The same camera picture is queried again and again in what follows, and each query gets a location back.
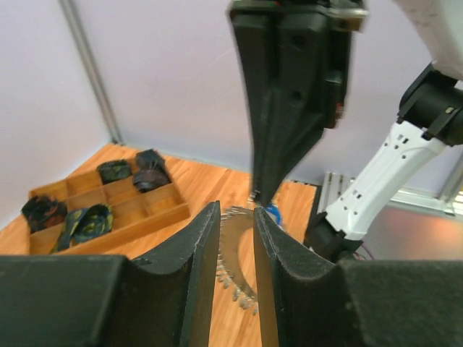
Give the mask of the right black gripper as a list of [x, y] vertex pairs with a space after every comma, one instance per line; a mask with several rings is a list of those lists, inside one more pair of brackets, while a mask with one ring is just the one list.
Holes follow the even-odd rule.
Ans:
[[261, 205], [344, 111], [363, 1], [231, 1]]

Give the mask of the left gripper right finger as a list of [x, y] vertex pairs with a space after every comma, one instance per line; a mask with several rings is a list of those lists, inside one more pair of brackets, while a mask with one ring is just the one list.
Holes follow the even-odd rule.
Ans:
[[254, 211], [264, 346], [460, 346], [462, 263], [332, 263]]

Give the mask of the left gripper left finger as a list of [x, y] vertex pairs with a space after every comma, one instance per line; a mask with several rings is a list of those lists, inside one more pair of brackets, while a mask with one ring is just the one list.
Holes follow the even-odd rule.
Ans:
[[3, 346], [207, 346], [219, 202], [139, 257], [3, 256]]

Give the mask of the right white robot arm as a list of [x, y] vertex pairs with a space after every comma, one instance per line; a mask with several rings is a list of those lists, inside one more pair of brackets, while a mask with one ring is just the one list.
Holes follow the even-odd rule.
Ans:
[[[307, 227], [304, 244], [336, 262], [428, 161], [462, 143], [462, 3], [399, 1], [431, 55], [386, 139], [349, 188]], [[282, 181], [344, 111], [363, 1], [232, 1], [253, 142], [251, 197], [270, 205]]]

